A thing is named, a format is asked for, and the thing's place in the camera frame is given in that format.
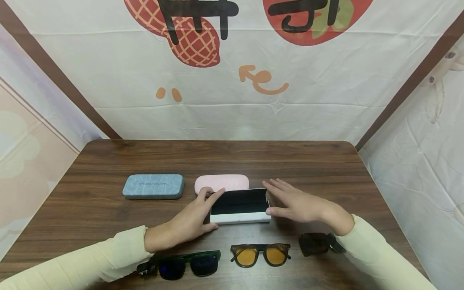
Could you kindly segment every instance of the tabletop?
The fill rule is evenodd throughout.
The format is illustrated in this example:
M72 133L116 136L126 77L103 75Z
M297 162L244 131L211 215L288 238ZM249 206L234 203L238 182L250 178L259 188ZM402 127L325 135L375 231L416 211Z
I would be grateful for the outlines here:
M181 174L183 196L179 200L126 200L122 188L132 174ZM195 199L195 180L207 174L244 174L250 188L262 187L262 180L281 178L336 202L363 217L424 273L348 142L97 140L83 149L2 260L0 281L120 231L169 221ZM187 267L177 281L132 274L97 289L376 289L372 279L343 254L305 258L298 244L304 232L329 229L317 222L302 225L280 218L262 224L223 225L167 253L220 250L221 260L213 275L196 277ZM281 267L270 267L262 256L251 268L230 262L231 245L255 243L291 244L292 259Z

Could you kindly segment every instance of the sunglasses frame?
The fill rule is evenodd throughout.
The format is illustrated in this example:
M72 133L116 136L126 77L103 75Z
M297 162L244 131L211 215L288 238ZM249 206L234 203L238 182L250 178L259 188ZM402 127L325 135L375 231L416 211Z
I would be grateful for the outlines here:
M185 269L187 268L185 264L190 263L195 258L210 257L210 256L216 256L217 262L219 264L219 260L221 259L221 251L220 250L205 251L205 252L198 252L198 253L191 253L191 254L184 254L184 255L161 256L161 257L153 256L148 262L137 266L137 273L141 277L144 277L150 274L154 274L154 276L157 276L158 266L160 262L177 260L177 261L182 261L184 263L184 271L182 272L182 275L179 278L181 279L184 276ZM197 275L193 272L193 269L192 269L192 273L197 277L206 277L206 276L214 274L215 272L216 271L214 271L211 274L207 274L207 275Z
M323 242L324 250L315 251L315 247L311 247L308 245L308 241L312 241L314 244L315 241ZM345 253L346 250L343 248L341 244L338 243L337 239L335 238L334 234L325 234L322 232L309 232L301 234L298 238L298 242L300 244L301 252L303 256L309 257L312 255L320 255L325 254L329 250L332 250L335 253Z
M280 264L272 264L271 262L269 262L268 258L267 258L267 254L266 254L266 250L268 247L272 246L272 245L283 245L285 246L285 252L284 252L284 255L285 255L285 259L282 263ZM248 266L245 266L245 265L242 265L238 262L237 260L237 253L236 253L236 250L237 248L240 248L240 247L244 247L246 246L245 249L256 249L256 256L255 256L255 260L253 261L253 263L251 265L248 265ZM289 255L289 249L290 249L290 244L282 244L282 243L276 243L276 244L241 244L241 245L232 245L231 246L231 252L233 254L233 258L231 259L231 262L233 262L235 260L235 263L237 265L239 265L240 267L242 268L250 268L250 267L253 267L256 262L258 261L258 257L259 257L259 252L263 252L263 256L264 256L264 260L266 260L266 263L271 266L271 267L280 267L282 266L283 264L285 264L285 262L287 262L287 259L290 260L291 257Z

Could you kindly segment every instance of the sleeve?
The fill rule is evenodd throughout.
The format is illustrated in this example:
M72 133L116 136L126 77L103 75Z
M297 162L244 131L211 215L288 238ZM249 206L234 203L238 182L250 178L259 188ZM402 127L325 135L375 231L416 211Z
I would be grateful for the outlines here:
M372 276L381 289L437 290L376 229L360 217L353 218L353 229L336 239L347 251L348 259Z
M135 271L152 254L145 251L145 226L46 261L0 283L0 290L83 290Z

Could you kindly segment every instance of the hand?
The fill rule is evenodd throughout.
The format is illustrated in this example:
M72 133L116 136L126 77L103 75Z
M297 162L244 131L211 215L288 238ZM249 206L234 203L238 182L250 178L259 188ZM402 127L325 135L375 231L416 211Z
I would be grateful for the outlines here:
M145 249L154 253L172 248L178 244L193 240L206 232L218 228L215 223L203 224L213 204L226 191L218 190L206 199L206 194L213 191L210 187L204 187L198 193L197 198L187 205L169 222L149 228L145 233Z
M305 193L291 184L277 179L263 181L264 187L277 197L287 208L269 207L266 214L283 217L300 223L314 220L328 224L338 236L348 234L354 226L353 217L338 204Z

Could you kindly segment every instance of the dark tinted sunglasses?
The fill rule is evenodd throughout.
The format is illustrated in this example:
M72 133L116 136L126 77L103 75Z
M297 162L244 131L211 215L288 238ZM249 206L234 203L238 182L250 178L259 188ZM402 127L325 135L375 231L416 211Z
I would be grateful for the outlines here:
M185 264L190 263L192 272L199 276L209 276L218 269L220 251L206 251L187 255L152 257L148 262L137 266L137 273L156 275L160 271L161 278L165 280L177 280L182 278L185 272Z
M345 249L339 244L333 234L320 232L304 233L298 239L303 256L324 254L332 249L336 253L344 253Z
M235 260L240 267L252 267L258 260L259 252L262 251L266 262L273 267L278 267L282 266L287 259L291 259L289 249L289 244L233 245L231 246L233 253L231 262Z

